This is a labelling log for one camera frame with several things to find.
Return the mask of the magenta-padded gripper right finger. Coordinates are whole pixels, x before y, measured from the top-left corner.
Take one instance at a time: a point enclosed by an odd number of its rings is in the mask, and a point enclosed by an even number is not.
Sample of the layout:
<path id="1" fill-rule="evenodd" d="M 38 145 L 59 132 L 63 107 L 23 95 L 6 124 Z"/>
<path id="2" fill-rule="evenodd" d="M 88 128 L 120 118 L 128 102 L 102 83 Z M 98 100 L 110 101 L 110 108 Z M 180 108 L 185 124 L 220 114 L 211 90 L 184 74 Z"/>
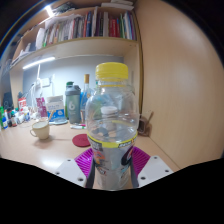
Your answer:
<path id="1" fill-rule="evenodd" d="M 138 147 L 132 149 L 130 189 L 144 187 L 172 173 L 172 169 L 158 155 L 150 156 Z"/>

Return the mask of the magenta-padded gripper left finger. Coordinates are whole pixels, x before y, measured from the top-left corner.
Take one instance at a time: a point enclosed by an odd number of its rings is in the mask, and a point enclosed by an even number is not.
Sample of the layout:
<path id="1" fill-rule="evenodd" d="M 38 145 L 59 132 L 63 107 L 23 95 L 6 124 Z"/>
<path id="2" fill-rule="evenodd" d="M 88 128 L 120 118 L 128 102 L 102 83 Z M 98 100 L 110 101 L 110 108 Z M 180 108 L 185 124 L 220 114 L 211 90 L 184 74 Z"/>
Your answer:
<path id="1" fill-rule="evenodd" d="M 93 189 L 95 187 L 95 163 L 91 148 L 85 150 L 76 158 L 67 158 L 55 171 L 55 174 L 80 187 Z"/>

